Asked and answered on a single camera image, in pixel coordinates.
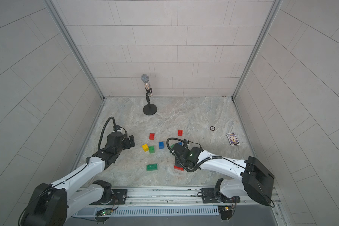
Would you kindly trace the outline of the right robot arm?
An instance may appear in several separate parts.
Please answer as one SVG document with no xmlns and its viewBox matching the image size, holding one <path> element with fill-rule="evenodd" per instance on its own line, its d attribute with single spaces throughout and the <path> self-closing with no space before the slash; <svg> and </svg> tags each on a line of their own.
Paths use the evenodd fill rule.
<svg viewBox="0 0 339 226">
<path fill-rule="evenodd" d="M 202 192 L 202 196 L 220 203 L 234 203 L 237 197 L 248 196 L 264 206 L 275 206 L 272 201 L 275 177 L 257 158 L 230 159 L 200 147 L 189 149 L 178 143 L 168 148 L 186 172 L 211 170 L 231 178 L 219 179 L 212 191 Z"/>
</svg>

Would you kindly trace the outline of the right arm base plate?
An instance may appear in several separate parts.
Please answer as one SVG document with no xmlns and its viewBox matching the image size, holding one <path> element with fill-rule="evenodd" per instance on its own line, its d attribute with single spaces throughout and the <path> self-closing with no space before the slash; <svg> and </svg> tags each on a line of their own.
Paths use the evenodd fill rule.
<svg viewBox="0 0 339 226">
<path fill-rule="evenodd" d="M 202 199 L 203 203 L 239 203 L 240 197 L 226 197 L 220 192 L 214 192 L 215 188 L 202 188 L 197 196 Z"/>
</svg>

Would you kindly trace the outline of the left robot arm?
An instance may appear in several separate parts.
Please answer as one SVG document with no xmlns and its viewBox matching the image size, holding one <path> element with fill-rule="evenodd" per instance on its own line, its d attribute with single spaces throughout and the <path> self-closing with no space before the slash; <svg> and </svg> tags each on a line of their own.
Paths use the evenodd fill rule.
<svg viewBox="0 0 339 226">
<path fill-rule="evenodd" d="M 96 180 L 84 190 L 80 188 L 97 174 L 115 163 L 122 150 L 135 146 L 133 136 L 120 130 L 107 136 L 99 149 L 78 169 L 51 184 L 38 185 L 18 219 L 20 226 L 62 226 L 76 212 L 94 202 L 108 204 L 115 200 L 112 185 Z"/>
</svg>

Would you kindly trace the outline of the red long lego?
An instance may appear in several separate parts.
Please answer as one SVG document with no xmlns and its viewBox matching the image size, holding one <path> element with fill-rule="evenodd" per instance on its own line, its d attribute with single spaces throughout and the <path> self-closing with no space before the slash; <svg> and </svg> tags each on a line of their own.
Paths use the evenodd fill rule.
<svg viewBox="0 0 339 226">
<path fill-rule="evenodd" d="M 174 169 L 176 169 L 176 170 L 180 170 L 180 171 L 184 171 L 184 168 L 182 168 L 182 167 L 178 167 L 178 166 L 174 166 Z"/>
</svg>

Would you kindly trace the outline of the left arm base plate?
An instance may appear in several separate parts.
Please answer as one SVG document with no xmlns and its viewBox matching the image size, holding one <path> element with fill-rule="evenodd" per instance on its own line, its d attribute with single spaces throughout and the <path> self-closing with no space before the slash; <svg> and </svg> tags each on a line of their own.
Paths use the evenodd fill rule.
<svg viewBox="0 0 339 226">
<path fill-rule="evenodd" d="M 113 197 L 107 202 L 96 201 L 91 203 L 90 205 L 124 205 L 127 198 L 127 189 L 113 189 L 112 195 Z"/>
</svg>

